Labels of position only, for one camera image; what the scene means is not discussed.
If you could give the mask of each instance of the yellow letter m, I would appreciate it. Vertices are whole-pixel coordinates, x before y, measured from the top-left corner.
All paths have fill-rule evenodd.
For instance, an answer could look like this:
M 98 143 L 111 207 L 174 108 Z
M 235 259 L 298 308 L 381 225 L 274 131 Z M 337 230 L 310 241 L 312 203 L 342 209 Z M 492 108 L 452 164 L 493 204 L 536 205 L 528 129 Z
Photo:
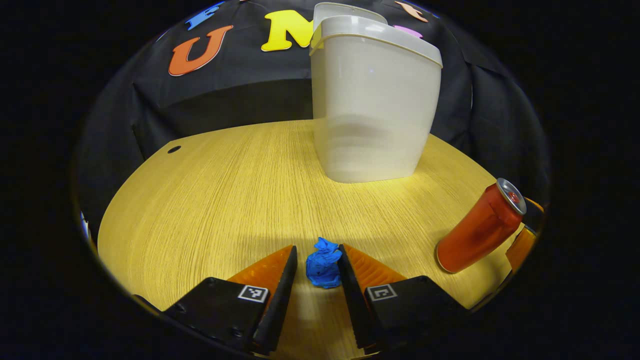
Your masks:
M 314 30 L 313 20 L 307 21 L 296 10 L 272 12 L 265 15 L 264 18 L 271 20 L 271 29 L 269 30 L 269 40 L 261 47 L 262 51 L 290 48 L 292 44 L 287 40 L 287 32 L 291 34 L 298 45 L 309 46 Z

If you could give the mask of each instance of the blue object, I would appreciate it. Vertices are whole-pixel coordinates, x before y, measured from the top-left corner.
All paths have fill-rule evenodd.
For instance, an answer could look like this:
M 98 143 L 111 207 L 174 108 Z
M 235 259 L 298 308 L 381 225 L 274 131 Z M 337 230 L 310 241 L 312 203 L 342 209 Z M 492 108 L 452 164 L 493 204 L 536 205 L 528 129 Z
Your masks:
M 340 285 L 340 270 L 336 261 L 340 259 L 342 252 L 338 250 L 338 244 L 318 238 L 314 247 L 317 251 L 307 258 L 307 277 L 311 283 L 325 289 Z
M 200 25 L 201 22 L 211 17 L 218 9 L 218 5 L 221 5 L 222 3 L 224 3 L 224 1 L 221 1 L 213 5 L 212 7 L 206 9 L 205 11 L 199 13 L 198 15 L 195 15 L 194 17 L 190 18 L 187 22 L 185 22 L 185 24 L 189 24 L 189 28 L 187 29 L 187 31 L 195 28 L 196 26 Z

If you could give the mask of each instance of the orange object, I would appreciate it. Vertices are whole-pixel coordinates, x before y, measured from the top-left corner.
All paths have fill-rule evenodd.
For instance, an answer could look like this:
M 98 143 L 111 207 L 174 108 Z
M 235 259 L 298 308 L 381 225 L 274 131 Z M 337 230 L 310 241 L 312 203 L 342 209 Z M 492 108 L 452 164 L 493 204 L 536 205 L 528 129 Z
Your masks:
M 370 286 L 406 280 L 406 277 L 364 252 L 354 249 L 347 244 L 342 244 L 342 246 L 344 246 L 344 250 L 347 252 L 347 257 L 351 263 L 353 273 L 356 275 L 358 285 L 360 285 L 362 295 L 364 295 L 364 290 Z
M 175 49 L 173 50 L 171 63 L 169 63 L 169 74 L 173 76 L 181 76 L 197 70 L 204 65 L 207 65 L 207 63 L 215 58 L 218 54 L 220 46 L 222 45 L 222 40 L 225 38 L 225 33 L 232 28 L 233 25 L 228 25 L 223 26 L 220 29 L 210 31 L 207 34 L 207 36 L 209 37 L 207 49 L 199 58 L 193 60 L 188 59 L 189 53 L 191 52 L 191 47 L 200 38 L 192 38 L 191 40 L 187 40 L 175 47 Z
M 527 211 L 524 198 L 509 181 L 498 179 L 436 250 L 440 266 L 459 272 L 494 251 L 515 233 Z
M 284 247 L 258 260 L 258 262 L 228 278 L 227 281 L 269 289 L 271 294 L 267 301 L 267 307 L 269 307 L 271 298 L 276 293 L 276 288 L 278 288 L 278 283 L 289 259 L 291 249 L 293 249 L 293 245 Z
M 527 255 L 529 255 L 535 243 L 536 235 L 524 227 L 506 252 L 507 259 L 509 259 L 514 274 L 518 271 Z
M 409 15 L 415 17 L 416 19 L 420 20 L 420 21 L 424 21 L 424 22 L 429 22 L 427 19 L 421 17 L 420 15 L 422 15 L 421 12 L 419 12 L 418 10 L 414 9 L 411 7 L 411 5 L 409 4 L 405 4 L 405 3 L 400 3 L 399 1 L 396 1 L 396 4 L 402 6 L 402 8 L 409 13 Z
M 540 204 L 538 204 L 537 202 L 531 200 L 528 197 L 525 197 L 525 199 L 527 199 L 527 201 L 529 201 L 531 204 L 534 204 L 538 209 L 540 209 L 540 211 L 542 211 L 543 213 L 545 212 L 544 208 L 542 208 L 542 206 L 540 206 Z

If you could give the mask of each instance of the wooden table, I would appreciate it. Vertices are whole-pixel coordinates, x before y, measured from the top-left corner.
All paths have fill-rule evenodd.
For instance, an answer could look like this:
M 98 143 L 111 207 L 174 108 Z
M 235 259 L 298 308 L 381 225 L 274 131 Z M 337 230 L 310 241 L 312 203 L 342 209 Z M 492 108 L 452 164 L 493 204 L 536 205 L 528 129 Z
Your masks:
M 111 201 L 98 251 L 127 290 L 165 310 L 204 277 L 227 279 L 295 244 L 298 271 L 271 357 L 351 359 L 364 352 L 342 287 L 315 288 L 305 276 L 317 237 L 427 275 L 470 308 L 511 270 L 504 253 L 514 237 L 458 274 L 438 267 L 434 249 L 494 182 L 430 135 L 414 175 L 336 183 L 316 158 L 311 120 L 233 127 L 175 140 L 144 162 Z

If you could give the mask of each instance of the black cloth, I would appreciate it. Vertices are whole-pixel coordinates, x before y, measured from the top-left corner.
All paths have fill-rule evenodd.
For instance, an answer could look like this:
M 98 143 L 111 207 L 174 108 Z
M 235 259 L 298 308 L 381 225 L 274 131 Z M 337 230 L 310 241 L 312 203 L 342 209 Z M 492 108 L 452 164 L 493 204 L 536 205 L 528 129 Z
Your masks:
M 95 238 L 124 181 L 167 142 L 207 131 L 311 119 L 308 48 L 263 52 L 267 13 L 296 10 L 307 20 L 320 1 L 227 1 L 187 31 L 191 14 L 151 39 L 108 83 L 92 108 L 77 148 L 79 202 Z M 539 118 L 512 73 L 445 15 L 421 9 L 414 19 L 393 0 L 341 1 L 377 12 L 390 25 L 418 31 L 439 48 L 444 68 L 431 133 L 536 202 L 548 202 L 549 155 Z M 171 76 L 173 49 L 200 37 L 189 58 L 205 51 L 206 34 L 233 25 L 218 55 L 183 76 Z

